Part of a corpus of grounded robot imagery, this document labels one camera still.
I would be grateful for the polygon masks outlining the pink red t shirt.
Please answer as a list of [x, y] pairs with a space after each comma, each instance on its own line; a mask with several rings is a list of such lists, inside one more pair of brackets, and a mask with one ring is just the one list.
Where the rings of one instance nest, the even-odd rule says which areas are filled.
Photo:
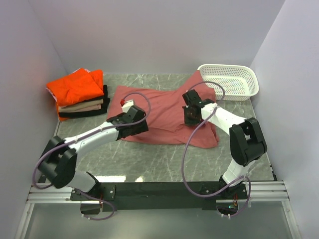
[[[188, 127], [184, 124], [182, 107], [185, 106], [185, 102], [182, 95], [193, 85], [202, 81], [202, 76], [197, 70], [177, 90], [159, 91], [147, 88], [118, 86], [109, 105], [107, 119], [122, 112], [120, 101], [124, 96], [132, 92], [140, 92], [151, 103], [151, 112], [147, 118], [149, 130], [134, 136], [128, 136], [124, 140], [148, 144], [186, 144], [195, 127]], [[214, 88], [210, 88], [203, 83], [194, 89], [203, 100], [216, 100]], [[138, 107], [147, 112], [148, 103], [142, 96], [132, 95], [128, 96], [128, 99], [133, 99]], [[218, 146], [218, 142], [219, 137], [215, 125], [206, 123], [194, 135], [190, 145], [199, 148], [214, 148]]]

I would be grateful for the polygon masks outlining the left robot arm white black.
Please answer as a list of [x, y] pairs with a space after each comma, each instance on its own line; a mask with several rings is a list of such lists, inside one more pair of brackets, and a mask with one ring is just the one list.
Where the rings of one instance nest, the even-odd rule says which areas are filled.
[[89, 172], [76, 171], [77, 160], [95, 148], [148, 131], [146, 112], [130, 106], [85, 133], [62, 139], [53, 137], [45, 147], [36, 169], [57, 189], [75, 188], [88, 200], [101, 199], [101, 183]]

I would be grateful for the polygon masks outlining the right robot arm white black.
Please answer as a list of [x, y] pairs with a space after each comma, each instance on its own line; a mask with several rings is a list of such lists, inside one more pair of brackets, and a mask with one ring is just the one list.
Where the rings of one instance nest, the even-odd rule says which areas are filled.
[[[248, 180], [246, 175], [254, 162], [267, 152], [267, 144], [260, 124], [256, 118], [239, 117], [225, 110], [211, 99], [201, 99], [196, 90], [189, 90], [182, 97], [186, 103], [183, 107], [184, 122], [187, 126], [195, 126], [182, 155], [181, 175], [183, 183], [186, 189], [197, 197], [209, 198], [220, 194], [221, 197], [229, 199], [236, 193], [239, 185], [244, 180]], [[184, 161], [192, 138], [207, 122], [228, 134], [232, 160], [227, 170], [220, 177], [219, 190], [204, 195], [193, 191], [187, 183]]]

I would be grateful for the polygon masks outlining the beige folded t shirt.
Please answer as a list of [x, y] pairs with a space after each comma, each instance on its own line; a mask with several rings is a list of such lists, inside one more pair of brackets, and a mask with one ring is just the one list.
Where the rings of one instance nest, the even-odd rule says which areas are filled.
[[103, 99], [81, 102], [70, 106], [58, 107], [59, 113], [77, 113], [101, 109]]

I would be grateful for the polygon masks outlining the white perforated plastic basket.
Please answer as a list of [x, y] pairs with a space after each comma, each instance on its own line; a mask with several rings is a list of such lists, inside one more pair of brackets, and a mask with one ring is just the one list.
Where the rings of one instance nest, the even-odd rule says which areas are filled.
[[259, 92], [257, 77], [249, 67], [203, 64], [197, 69], [206, 85], [215, 89], [217, 99], [245, 101]]

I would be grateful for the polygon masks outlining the orange folded t shirt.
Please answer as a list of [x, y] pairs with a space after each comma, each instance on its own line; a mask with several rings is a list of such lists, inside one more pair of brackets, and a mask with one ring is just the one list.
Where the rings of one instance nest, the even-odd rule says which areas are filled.
[[66, 107], [104, 95], [103, 71], [79, 68], [75, 72], [46, 84], [55, 99], [55, 107]]

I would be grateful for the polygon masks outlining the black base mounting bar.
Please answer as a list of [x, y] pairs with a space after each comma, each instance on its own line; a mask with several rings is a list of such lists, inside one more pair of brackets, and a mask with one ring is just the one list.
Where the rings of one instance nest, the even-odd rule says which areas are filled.
[[193, 209], [216, 210], [217, 200], [245, 200], [244, 183], [210, 198], [191, 194], [182, 182], [101, 183], [103, 199], [117, 210]]

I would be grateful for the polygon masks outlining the aluminium rail frame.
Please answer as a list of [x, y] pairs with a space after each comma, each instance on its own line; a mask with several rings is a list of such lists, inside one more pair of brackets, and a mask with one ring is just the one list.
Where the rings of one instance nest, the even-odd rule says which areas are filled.
[[[72, 201], [72, 189], [70, 187], [56, 189], [50, 187], [47, 189], [36, 189], [31, 187], [26, 203], [27, 204], [64, 204], [77, 203]], [[289, 201], [290, 197], [283, 181], [253, 181], [251, 183], [250, 202], [282, 202]]]

